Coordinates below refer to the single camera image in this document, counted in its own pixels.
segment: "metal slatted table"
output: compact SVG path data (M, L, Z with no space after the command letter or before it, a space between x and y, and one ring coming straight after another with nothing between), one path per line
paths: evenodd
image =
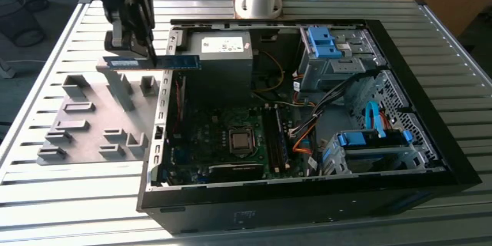
M70 73L95 71L111 28L99 1L80 3L0 147L0 242L8 245L262 243L491 245L492 82L427 6L414 1L284 1L287 18L383 22L484 183L394 217L172 237L135 211L142 162L39 166L38 149ZM158 55L172 18L231 18L231 0L155 0Z

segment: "white cable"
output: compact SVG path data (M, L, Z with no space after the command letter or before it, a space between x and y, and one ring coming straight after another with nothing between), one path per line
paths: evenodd
M298 104L292 104L292 103L288 103L288 102L284 102L284 101L268 101L266 98L263 98L256 92L252 93L252 95L255 97L258 97L259 99L262 99L263 101L266 102L271 102L271 103L279 103L279 104L286 104L286 105L290 105L292 107L304 107L304 105L298 105Z
M46 60L8 60L6 63L22 63L22 62L36 62L36 63L46 63Z

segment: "motherboard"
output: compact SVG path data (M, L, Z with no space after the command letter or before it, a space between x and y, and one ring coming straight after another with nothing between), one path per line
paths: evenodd
M302 156L291 153L290 107L236 107L188 111L175 133L164 174L172 184L200 184L303 176Z

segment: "label sticker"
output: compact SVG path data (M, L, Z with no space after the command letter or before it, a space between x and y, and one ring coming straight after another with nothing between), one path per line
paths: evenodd
M338 44L338 49L351 49L351 45L348 43L340 43Z
M312 168L318 168L318 162L315 161L314 157L310 157L308 159L308 164L311 165Z
M294 90L295 90L296 92L299 92L299 91L300 91L300 82L294 82Z
M256 216L256 210L236 211L234 213L235 224L250 223L251 219Z
M114 66L139 66L139 62L136 60L112 60L111 64Z
M204 37L202 39L203 53L243 52L243 37Z

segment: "ram slot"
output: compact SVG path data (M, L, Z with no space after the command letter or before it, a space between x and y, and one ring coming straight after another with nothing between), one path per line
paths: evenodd
M286 170L283 146L279 138L278 117L272 107L263 109L264 137L268 150L270 170L280 173Z
M286 135L284 135L284 129L283 129L283 118L280 117L280 109L278 107L275 108L275 115L278 117L280 151L283 152L284 166L286 166L286 169L288 169L291 167L290 166L290 153L287 151L287 142L286 142Z

